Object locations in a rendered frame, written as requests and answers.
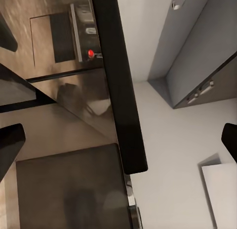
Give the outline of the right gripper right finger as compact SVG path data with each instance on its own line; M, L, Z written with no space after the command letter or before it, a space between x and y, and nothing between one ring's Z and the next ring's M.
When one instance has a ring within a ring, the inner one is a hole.
M226 123L221 141L237 163L237 125Z

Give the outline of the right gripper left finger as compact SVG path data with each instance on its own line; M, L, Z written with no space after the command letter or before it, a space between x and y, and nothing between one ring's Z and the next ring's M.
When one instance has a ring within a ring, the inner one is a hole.
M0 129L0 182L26 142L21 123Z

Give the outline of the poster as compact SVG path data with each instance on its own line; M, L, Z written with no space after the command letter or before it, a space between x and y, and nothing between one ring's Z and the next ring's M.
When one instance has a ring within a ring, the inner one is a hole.
M148 170L117 0L92 0L124 173Z

